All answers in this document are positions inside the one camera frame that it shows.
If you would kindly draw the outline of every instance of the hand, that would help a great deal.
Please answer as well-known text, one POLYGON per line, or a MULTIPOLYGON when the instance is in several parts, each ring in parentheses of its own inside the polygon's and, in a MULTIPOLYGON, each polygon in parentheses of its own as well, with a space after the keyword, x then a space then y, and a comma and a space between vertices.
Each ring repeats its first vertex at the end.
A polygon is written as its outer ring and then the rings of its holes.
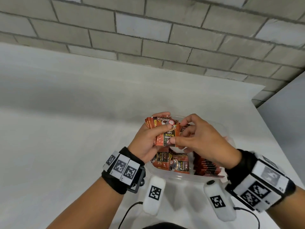
POLYGON ((241 152, 235 149, 224 139, 217 130, 196 114, 191 114, 181 121, 181 126, 189 122, 195 125, 187 127, 179 137, 172 137, 170 142, 180 149, 187 147, 186 153, 195 151, 201 157, 216 164, 231 169, 241 158, 241 152))
MULTIPOLYGON (((161 116, 169 116, 170 112, 160 112, 152 115, 153 117, 161 117, 161 116)), ((153 146, 154 140, 156 136, 161 133, 167 132, 170 130, 172 126, 168 125, 160 125, 158 127, 149 129, 144 123, 142 127, 139 129, 135 138, 132 140, 130 145, 128 146, 128 150, 140 158, 144 163, 149 162, 157 151, 162 146, 153 146)))

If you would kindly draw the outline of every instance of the forearm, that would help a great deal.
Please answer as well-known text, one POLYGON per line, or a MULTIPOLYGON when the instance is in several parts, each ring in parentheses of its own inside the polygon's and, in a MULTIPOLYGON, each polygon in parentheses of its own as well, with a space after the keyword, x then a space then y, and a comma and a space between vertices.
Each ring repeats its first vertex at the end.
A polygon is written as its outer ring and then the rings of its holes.
POLYGON ((267 213, 281 229, 301 229, 305 228, 304 206, 305 190, 297 187, 295 193, 269 208, 267 213))
POLYGON ((67 207, 47 229, 109 228, 123 199, 101 177, 67 207))

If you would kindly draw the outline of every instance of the clear plastic container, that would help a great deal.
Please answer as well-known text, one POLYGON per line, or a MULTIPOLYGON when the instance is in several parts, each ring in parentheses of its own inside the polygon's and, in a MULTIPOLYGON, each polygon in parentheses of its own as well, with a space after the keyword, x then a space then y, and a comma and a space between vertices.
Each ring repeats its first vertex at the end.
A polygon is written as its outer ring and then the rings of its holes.
MULTIPOLYGON (((181 120, 184 117, 178 117, 178 116, 172 116, 173 119, 178 120, 181 122, 181 120)), ((235 147, 235 143, 232 138, 230 138, 228 130, 220 123, 217 123, 215 121, 209 121, 207 120, 209 124, 211 124, 223 137, 227 137, 227 141, 235 147)), ((192 181, 192 182, 202 182, 205 183, 207 181, 213 180, 213 179, 219 179, 221 177, 207 177, 207 176, 199 176, 199 175, 194 175, 194 169, 193 169, 193 161, 194 161, 194 156, 193 153, 188 154, 189 157, 189 172, 190 174, 185 174, 185 173, 177 173, 177 172, 170 172, 167 170, 162 170, 154 167, 151 162, 148 162, 145 167, 146 169, 152 173, 153 175, 156 175, 158 177, 164 178, 164 179, 178 179, 178 180, 186 180, 186 181, 192 181)), ((225 176, 226 179, 226 173, 224 170, 221 171, 219 176, 225 176)))

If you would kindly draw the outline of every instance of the cable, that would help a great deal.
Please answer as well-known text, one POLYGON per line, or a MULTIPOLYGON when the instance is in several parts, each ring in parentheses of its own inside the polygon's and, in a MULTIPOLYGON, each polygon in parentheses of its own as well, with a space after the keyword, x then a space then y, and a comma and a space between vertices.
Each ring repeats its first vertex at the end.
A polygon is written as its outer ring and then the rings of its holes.
POLYGON ((120 227, 121 227, 121 225, 122 225, 122 223, 123 223, 123 221, 124 221, 124 219, 125 219, 125 217, 126 217, 128 211, 129 211, 133 206, 135 206, 136 204, 143 204, 143 202, 136 202, 135 204, 132 204, 131 207, 128 208, 128 210, 126 211, 126 214, 124 215, 124 217, 123 217, 123 219, 122 219, 122 221, 121 221, 121 223, 120 223, 118 229, 120 229, 120 227))
POLYGON ((234 210, 244 210, 244 211, 247 211, 247 212, 250 212, 251 214, 253 214, 255 216, 255 218, 257 219, 257 222, 258 222, 258 229, 261 228, 261 223, 260 223, 260 220, 258 219, 258 217, 256 216, 256 214, 254 214, 252 211, 249 211, 245 208, 241 208, 241 207, 234 207, 234 210))

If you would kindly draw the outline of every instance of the wristband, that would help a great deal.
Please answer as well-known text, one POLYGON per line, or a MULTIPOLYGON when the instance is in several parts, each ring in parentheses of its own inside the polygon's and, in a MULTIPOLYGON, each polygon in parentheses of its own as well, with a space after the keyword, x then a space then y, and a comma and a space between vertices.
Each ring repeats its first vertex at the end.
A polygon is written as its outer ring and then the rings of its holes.
POLYGON ((144 162, 126 147, 118 153, 114 151, 103 166, 102 178, 119 194, 126 191, 138 192, 145 177, 144 162))
POLYGON ((251 209, 262 212, 295 192, 295 184, 284 171, 264 156, 244 150, 232 169, 225 169, 231 184, 226 190, 251 209))

